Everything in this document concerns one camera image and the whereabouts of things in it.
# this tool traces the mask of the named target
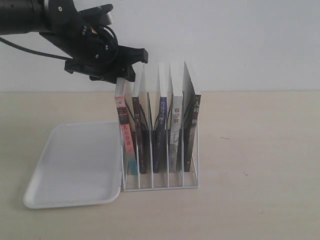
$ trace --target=white wall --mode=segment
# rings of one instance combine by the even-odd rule
[[[191,59],[203,91],[319,90],[319,0],[76,0],[113,4],[120,44],[150,62]],[[37,34],[5,36],[62,54]],[[152,89],[155,84],[150,81]],[[112,91],[64,72],[64,62],[0,44],[0,91]]]

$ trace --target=book spine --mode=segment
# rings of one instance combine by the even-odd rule
[[[145,161],[144,137],[142,133],[141,105],[138,97],[132,98],[136,141],[138,145],[139,169],[141,174],[147,173]]]
[[[182,120],[182,97],[173,97],[171,107],[171,125],[169,140],[169,171],[175,173],[177,169],[179,136]]]
[[[129,168],[133,175],[137,175],[138,166],[136,160],[135,145],[132,137],[129,113],[124,98],[119,97],[116,99],[116,109],[118,112],[119,124],[123,134],[124,147],[128,157]]]
[[[194,141],[196,137],[196,128],[198,124],[198,115],[199,115],[199,108],[201,103],[201,96],[196,95],[194,96],[193,104],[190,106],[189,118],[188,123],[186,123],[186,128],[184,131],[184,171],[190,172],[191,168],[191,159],[192,153],[194,149]]]
[[[155,139],[153,147],[153,172],[159,173],[160,163],[167,155],[166,151],[166,121],[167,98],[161,97],[159,103],[158,119],[155,127]]]

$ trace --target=black cable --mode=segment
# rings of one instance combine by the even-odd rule
[[[34,54],[34,55],[43,56],[43,57],[47,57],[47,58],[53,58],[53,59],[60,59],[60,60],[65,60],[65,61],[75,61],[73,58],[31,50],[31,49],[25,48],[23,46],[19,46],[19,45],[13,43],[13,42],[10,42],[10,41],[2,38],[2,37],[0,37],[0,42],[4,43],[6,45],[9,45],[10,47],[13,47],[15,49],[18,49],[18,50],[21,50],[23,52],[29,53],[29,54]]]

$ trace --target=dark blue book spine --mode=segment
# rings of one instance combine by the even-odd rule
[[[161,97],[159,102],[159,113],[155,121],[153,139],[153,172],[159,173],[163,161],[167,162],[167,98]]]

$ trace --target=wire file organizer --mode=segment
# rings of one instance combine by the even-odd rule
[[[139,169],[139,154],[136,154],[137,162],[137,174],[132,174],[129,168],[129,161],[126,156],[126,150],[124,146],[123,135],[121,134],[121,153],[122,153],[122,192],[140,192],[140,191],[156,191],[156,190],[174,190],[174,189],[196,189],[199,187],[199,177],[200,177],[200,152],[199,152],[199,122],[196,126],[193,151],[191,157],[190,171],[185,171],[184,163],[184,115],[185,110],[182,107],[182,117],[181,117],[181,131],[180,131],[180,157],[177,159],[176,171],[171,171],[169,168],[169,130],[166,127],[165,137],[166,137],[166,154],[165,158],[162,159],[162,168],[158,173],[154,173],[153,170],[153,133],[154,130],[151,127],[151,104],[149,92],[147,93],[147,115],[148,115],[148,163],[146,174],[141,174]],[[138,152],[138,145],[136,139],[136,152]]]

